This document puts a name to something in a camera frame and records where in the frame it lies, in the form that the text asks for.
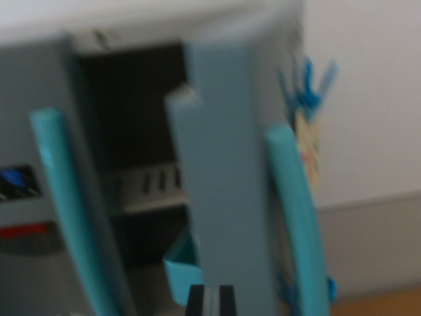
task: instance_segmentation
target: gray door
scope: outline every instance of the gray door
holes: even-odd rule
[[[263,132],[285,120],[302,12],[280,2],[186,38],[188,86],[166,99],[205,284],[233,284],[241,316],[280,313]]]

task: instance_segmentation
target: plastic handle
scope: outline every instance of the plastic handle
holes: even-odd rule
[[[119,316],[87,221],[64,116],[46,108],[31,112],[30,119],[61,230],[88,299],[96,315]]]
[[[292,129],[266,131],[268,158],[297,273],[301,316],[328,316],[329,297],[316,212]]]

